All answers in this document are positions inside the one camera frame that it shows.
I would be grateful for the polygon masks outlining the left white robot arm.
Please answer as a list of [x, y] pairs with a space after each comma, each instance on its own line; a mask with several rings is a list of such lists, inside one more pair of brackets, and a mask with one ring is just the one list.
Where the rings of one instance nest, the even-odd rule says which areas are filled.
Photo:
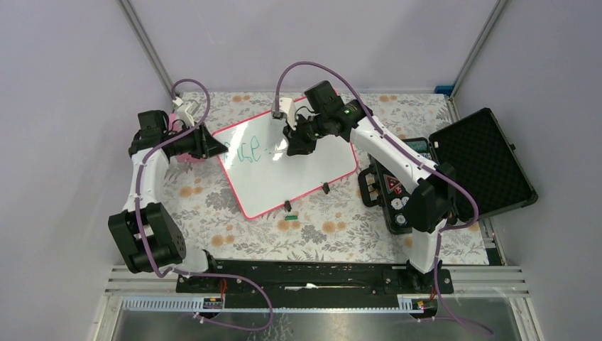
[[228, 150], [203, 121], [187, 113], [179, 113], [177, 120], [181, 127], [175, 130], [164, 111], [138, 114], [140, 128], [128, 148], [133, 164], [131, 187], [122, 211], [109, 217], [108, 228], [133, 274], [180, 264], [187, 254], [182, 232], [160, 199], [171, 159], [188, 155], [202, 160]]

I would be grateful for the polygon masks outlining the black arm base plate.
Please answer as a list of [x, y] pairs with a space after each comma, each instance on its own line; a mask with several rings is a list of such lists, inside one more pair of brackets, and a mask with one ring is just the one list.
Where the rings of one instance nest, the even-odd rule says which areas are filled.
[[179, 276], [177, 293], [215, 294], [226, 308], [397, 308], [398, 296], [454, 292], [451, 274], [421, 274], [407, 264], [215, 259], [207, 277]]

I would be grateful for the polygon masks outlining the pink framed whiteboard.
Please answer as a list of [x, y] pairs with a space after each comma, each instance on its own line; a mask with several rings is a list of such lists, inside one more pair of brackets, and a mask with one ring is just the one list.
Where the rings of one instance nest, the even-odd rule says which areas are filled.
[[335, 136], [318, 140], [310, 155], [288, 156], [284, 127], [284, 121], [265, 111], [213, 133], [229, 149], [219, 162], [247, 219], [320, 190], [358, 168], [353, 146]]

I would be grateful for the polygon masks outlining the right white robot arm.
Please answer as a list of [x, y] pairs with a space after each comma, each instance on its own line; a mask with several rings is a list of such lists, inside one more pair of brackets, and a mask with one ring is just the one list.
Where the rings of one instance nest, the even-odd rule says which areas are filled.
[[310, 117], [298, 114], [291, 98], [277, 95], [273, 102], [273, 118], [286, 121], [283, 135], [289, 143], [287, 155], [310, 155], [319, 139], [335, 136], [358, 146], [400, 181], [401, 205], [393, 214], [403, 216], [402, 226], [411, 230], [414, 242], [408, 255], [412, 269], [407, 283], [413, 291], [424, 293], [435, 283], [440, 233], [456, 199], [454, 167], [439, 165], [411, 149], [360, 99], [344, 102], [327, 81], [309, 88], [305, 95]]

